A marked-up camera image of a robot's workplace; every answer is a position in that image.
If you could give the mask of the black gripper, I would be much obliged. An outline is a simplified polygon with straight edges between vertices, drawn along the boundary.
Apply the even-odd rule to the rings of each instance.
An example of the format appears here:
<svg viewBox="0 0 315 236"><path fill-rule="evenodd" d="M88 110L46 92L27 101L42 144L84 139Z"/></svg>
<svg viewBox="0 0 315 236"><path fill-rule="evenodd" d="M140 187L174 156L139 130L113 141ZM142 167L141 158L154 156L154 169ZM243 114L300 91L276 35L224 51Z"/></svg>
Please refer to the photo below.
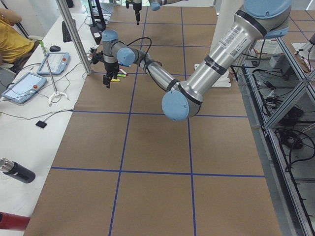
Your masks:
<svg viewBox="0 0 315 236"><path fill-rule="evenodd" d="M103 75L103 84L106 85L107 88L110 88L111 80L117 79L119 73L119 63L116 62L105 62L104 67L106 70L106 75Z"/></svg>
<svg viewBox="0 0 315 236"><path fill-rule="evenodd" d="M133 10L135 11L136 24L140 25L140 11L142 10L142 2L133 2Z"/></svg>

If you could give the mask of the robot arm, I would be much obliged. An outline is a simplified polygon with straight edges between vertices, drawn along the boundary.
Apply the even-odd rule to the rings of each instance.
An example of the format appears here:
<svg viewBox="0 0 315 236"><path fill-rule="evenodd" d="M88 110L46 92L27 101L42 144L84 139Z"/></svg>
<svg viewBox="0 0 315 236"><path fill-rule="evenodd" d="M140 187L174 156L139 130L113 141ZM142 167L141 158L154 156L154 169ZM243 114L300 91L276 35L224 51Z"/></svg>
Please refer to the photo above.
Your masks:
<svg viewBox="0 0 315 236"><path fill-rule="evenodd" d="M181 0L149 0L149 5L152 11L159 10L162 6L181 2ZM136 24L140 24L140 11L142 10L142 0L126 0L126 8L132 5L135 12Z"/></svg>
<svg viewBox="0 0 315 236"><path fill-rule="evenodd" d="M150 58L148 53L125 45L118 39L116 31L107 29L102 33L106 69L103 83L109 88L120 65L136 64L166 92L161 102L163 113L175 121L190 118L199 112L204 94L254 41L287 34L291 4L290 0L244 1L234 14L230 29L189 79L181 82Z"/></svg>

